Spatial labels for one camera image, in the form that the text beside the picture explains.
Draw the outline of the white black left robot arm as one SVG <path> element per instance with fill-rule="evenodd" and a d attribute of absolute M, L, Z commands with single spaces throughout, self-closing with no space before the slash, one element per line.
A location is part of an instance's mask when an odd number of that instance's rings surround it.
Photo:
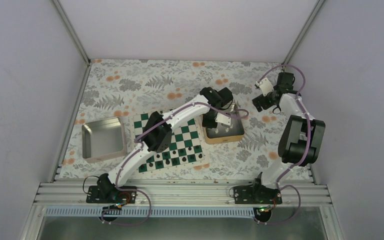
<path fill-rule="evenodd" d="M 233 94 L 227 87 L 221 90 L 205 87 L 192 100 L 171 111 L 153 112 L 143 132 L 135 138 L 133 151 L 114 169 L 98 177 L 96 183 L 99 196 L 111 203 L 119 197 L 120 192 L 129 192 L 130 188 L 125 187 L 125 184 L 133 172 L 149 158 L 168 149 L 172 143 L 172 134 L 182 124 L 202 116 L 202 125 L 213 129 L 220 123 L 218 118 L 221 116 L 227 120 L 239 119 L 240 116 L 223 108 L 233 100 Z"/>

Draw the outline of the aluminium frame rail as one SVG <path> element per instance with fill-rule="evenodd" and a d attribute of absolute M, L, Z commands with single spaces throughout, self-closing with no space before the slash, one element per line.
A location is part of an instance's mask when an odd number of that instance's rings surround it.
<path fill-rule="evenodd" d="M 35 205 L 86 205 L 85 191 L 95 185 L 95 179 L 86 182 L 80 180 L 61 180 L 52 183 L 40 183 L 33 203 Z M 168 180 L 131 180 L 130 186 L 139 189 L 135 205 L 146 207 L 150 198 L 154 207 L 231 207 L 235 205 L 232 186 L 241 185 L 234 181 L 168 181 Z M 303 207 L 325 207 L 332 205 L 332 199 L 326 185 L 314 185 L 312 182 L 292 182 L 292 188 L 281 191 L 282 206 L 295 207 L 301 202 Z"/>

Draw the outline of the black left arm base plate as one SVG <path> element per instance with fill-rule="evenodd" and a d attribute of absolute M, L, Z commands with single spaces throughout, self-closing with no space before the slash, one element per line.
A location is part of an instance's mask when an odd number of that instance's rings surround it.
<path fill-rule="evenodd" d="M 97 185 L 88 188 L 86 203 L 88 204 L 134 204 L 136 201 L 137 187 L 123 186 L 121 190 L 111 187 L 101 190 Z"/>

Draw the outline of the gold rimmed metal tin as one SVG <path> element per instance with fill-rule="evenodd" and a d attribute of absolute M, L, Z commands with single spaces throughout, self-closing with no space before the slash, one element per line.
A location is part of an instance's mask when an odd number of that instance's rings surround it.
<path fill-rule="evenodd" d="M 216 128 L 205 128 L 201 126 L 204 134 L 204 140 L 209 145 L 223 144 L 229 142 L 238 142 L 245 136 L 245 129 L 243 126 L 242 119 L 239 119 L 238 108 L 236 104 L 227 107 L 225 110 L 217 111 L 218 113 L 231 116 L 231 125 L 226 126 L 217 123 Z"/>

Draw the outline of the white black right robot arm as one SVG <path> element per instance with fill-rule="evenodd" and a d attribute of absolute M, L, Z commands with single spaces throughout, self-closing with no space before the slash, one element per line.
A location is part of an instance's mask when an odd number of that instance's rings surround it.
<path fill-rule="evenodd" d="M 261 184 L 250 191 L 252 200 L 258 204 L 269 199 L 269 188 L 279 189 L 280 183 L 295 167 L 313 164 L 319 156 L 326 124 L 309 113 L 300 90 L 294 90 L 294 83 L 294 74 L 282 71 L 277 76 L 276 84 L 272 84 L 266 76 L 255 84 L 261 90 L 261 94 L 252 100 L 258 112 L 272 109 L 273 113 L 288 116 L 277 148 L 281 160 L 262 172 Z"/>

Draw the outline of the pink rimmed metal tin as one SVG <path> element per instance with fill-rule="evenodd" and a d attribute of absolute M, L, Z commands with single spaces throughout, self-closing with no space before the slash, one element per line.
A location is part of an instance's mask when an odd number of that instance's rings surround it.
<path fill-rule="evenodd" d="M 82 158 L 89 164 L 127 154 L 126 131 L 120 117 L 96 120 L 81 126 Z"/>

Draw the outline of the green white chess board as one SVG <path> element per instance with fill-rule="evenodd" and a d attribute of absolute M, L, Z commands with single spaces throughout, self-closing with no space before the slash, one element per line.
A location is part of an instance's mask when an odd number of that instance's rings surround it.
<path fill-rule="evenodd" d="M 149 157 L 145 163 L 138 167 L 134 175 L 150 176 L 151 174 L 193 169 L 198 166 L 208 165 L 210 161 L 206 157 L 204 145 L 200 126 L 197 124 L 197 119 L 193 118 L 176 128 L 171 134 L 170 144 L 162 152 Z M 184 155 L 179 155 L 180 149 L 184 149 Z M 177 157 L 171 156 L 172 151 L 176 151 Z M 157 154 L 161 154 L 161 159 L 156 157 Z M 189 155 L 194 155 L 194 160 L 190 161 Z M 187 157 L 187 161 L 182 162 L 182 157 Z"/>

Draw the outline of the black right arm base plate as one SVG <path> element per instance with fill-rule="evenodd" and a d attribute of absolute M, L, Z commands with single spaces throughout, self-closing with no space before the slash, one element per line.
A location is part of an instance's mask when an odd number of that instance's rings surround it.
<path fill-rule="evenodd" d="M 253 187 L 241 185 L 232 188 L 234 202 L 237 205 L 251 204 L 282 204 L 282 195 L 278 189 L 272 189 L 263 185 Z"/>

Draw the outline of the floral patterned table mat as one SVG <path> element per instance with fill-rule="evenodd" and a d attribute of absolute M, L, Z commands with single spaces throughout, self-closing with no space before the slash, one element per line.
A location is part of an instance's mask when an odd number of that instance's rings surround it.
<path fill-rule="evenodd" d="M 82 156 L 82 125 L 111 117 L 125 126 L 127 150 L 134 148 L 133 117 L 154 111 L 167 112 L 195 97 L 202 88 L 229 88 L 240 109 L 244 137 L 238 142 L 205 147 L 205 162 L 171 167 L 150 173 L 136 172 L 133 179 L 251 180 L 281 162 L 278 144 L 288 117 L 271 110 L 257 112 L 252 99 L 259 95 L 255 82 L 267 75 L 273 83 L 274 63 L 179 60 L 96 59 L 77 112 L 60 178 L 94 180 L 115 168 L 121 158 L 88 163 Z"/>

